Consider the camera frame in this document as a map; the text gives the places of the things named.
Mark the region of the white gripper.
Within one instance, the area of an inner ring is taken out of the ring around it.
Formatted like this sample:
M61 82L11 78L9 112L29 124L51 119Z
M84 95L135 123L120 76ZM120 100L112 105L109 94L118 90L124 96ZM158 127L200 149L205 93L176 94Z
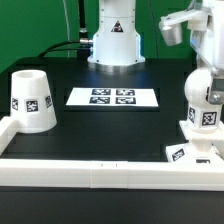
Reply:
M191 0L189 6L162 16L159 29L167 46L182 42L182 24L190 30L190 46L197 64L212 71L208 91L210 104L224 104L224 0Z

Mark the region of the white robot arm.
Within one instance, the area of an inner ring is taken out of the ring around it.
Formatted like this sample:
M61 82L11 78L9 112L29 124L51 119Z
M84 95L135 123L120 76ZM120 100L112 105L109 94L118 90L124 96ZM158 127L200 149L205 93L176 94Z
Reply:
M99 29L88 63L113 72L143 63L141 37L135 29L136 0L99 0ZM199 66L209 68L208 102L224 104L224 0L192 1L183 11L163 16L159 29L168 46L182 42L182 24L191 31L190 45Z

